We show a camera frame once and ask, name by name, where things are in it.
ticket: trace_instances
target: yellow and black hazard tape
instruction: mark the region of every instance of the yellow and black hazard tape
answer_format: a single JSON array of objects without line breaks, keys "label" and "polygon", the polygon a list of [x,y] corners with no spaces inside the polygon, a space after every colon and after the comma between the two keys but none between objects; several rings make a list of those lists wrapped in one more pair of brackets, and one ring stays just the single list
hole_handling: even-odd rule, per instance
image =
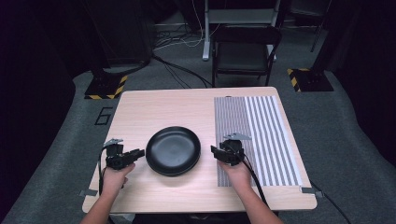
[{"label": "yellow and black hazard tape", "polygon": [[307,68],[300,68],[300,69],[288,69],[288,74],[291,80],[291,85],[293,86],[295,91],[301,91],[300,86],[298,85],[297,78],[294,75],[294,71],[309,71]]},{"label": "yellow and black hazard tape", "polygon": [[117,90],[114,94],[109,94],[109,95],[85,95],[84,99],[91,99],[91,100],[105,100],[105,99],[116,99],[118,98],[121,93],[122,89],[125,86],[126,79],[128,77],[125,76],[120,80],[120,85],[117,87]]}]

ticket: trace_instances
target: wooden table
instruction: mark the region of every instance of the wooden table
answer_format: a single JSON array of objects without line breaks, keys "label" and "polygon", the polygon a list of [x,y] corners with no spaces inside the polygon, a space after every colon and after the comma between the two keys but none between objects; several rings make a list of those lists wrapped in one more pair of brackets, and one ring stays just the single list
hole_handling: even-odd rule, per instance
[{"label": "wooden table", "polygon": [[[115,201],[111,213],[197,213],[244,211],[233,188],[218,187],[217,161],[210,146],[215,145],[214,97],[274,95],[290,137],[290,145],[300,171],[301,186],[263,187],[272,210],[309,210],[317,206],[299,150],[275,88],[228,88],[167,91],[126,91],[114,115],[106,141],[123,139],[124,152],[145,148],[159,130],[182,126],[192,130],[201,142],[201,157],[186,174],[167,177],[154,172],[145,158],[136,161],[129,181]],[[106,153],[102,157],[105,166]],[[98,171],[90,189],[98,189]],[[82,209],[88,212],[98,195],[86,196]]]}]

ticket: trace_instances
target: person's left hand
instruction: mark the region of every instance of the person's left hand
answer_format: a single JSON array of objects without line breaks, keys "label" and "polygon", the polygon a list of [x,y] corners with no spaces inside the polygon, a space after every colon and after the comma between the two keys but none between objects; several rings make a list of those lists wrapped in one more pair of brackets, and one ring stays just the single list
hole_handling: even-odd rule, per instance
[{"label": "person's left hand", "polygon": [[134,167],[134,163],[119,171],[107,167],[103,176],[104,183],[102,195],[109,194],[112,196],[117,196],[120,189],[122,188],[122,185],[128,181],[128,178],[125,176],[128,175],[134,169]]}]

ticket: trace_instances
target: black plate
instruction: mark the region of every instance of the black plate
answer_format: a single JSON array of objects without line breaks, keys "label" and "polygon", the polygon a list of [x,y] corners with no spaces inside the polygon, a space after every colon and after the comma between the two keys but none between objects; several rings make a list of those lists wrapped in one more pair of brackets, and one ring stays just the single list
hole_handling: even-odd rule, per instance
[{"label": "black plate", "polygon": [[183,127],[169,127],[155,133],[146,147],[148,165],[161,175],[176,176],[188,172],[201,155],[195,133]]}]

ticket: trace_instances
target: stand base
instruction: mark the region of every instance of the stand base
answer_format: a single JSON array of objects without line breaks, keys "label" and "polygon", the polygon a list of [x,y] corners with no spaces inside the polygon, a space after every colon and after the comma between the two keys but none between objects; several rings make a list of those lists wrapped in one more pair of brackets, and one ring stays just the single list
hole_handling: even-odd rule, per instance
[{"label": "stand base", "polygon": [[324,74],[315,77],[307,68],[288,69],[288,73],[295,91],[334,91]]},{"label": "stand base", "polygon": [[84,99],[102,100],[118,98],[125,85],[127,76],[125,77],[109,77],[107,84],[92,80],[90,86],[85,91]]}]

